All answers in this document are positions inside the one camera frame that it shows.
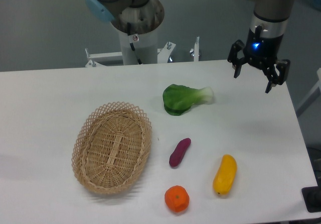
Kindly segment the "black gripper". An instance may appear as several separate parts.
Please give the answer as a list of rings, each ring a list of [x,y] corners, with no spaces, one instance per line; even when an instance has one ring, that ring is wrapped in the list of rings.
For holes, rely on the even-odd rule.
[[[234,78],[240,75],[241,68],[244,64],[263,70],[268,79],[265,93],[277,85],[283,85],[287,80],[290,60],[277,59],[277,53],[283,38],[283,35],[274,38],[262,37],[263,30],[259,27],[258,34],[251,29],[248,33],[246,45],[237,40],[231,46],[227,61],[232,64]],[[238,58],[238,53],[243,53],[242,58]]]

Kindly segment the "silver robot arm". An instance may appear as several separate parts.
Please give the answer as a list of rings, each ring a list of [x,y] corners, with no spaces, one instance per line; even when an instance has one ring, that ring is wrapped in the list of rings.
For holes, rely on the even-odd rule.
[[[282,85],[290,61],[277,58],[294,0],[249,0],[255,3],[246,42],[237,40],[228,55],[238,77],[244,64],[261,70],[267,77],[266,91]],[[157,48],[142,39],[154,32],[164,20],[158,0],[85,0],[90,12],[100,21],[112,23],[123,39],[126,65],[157,62]]]

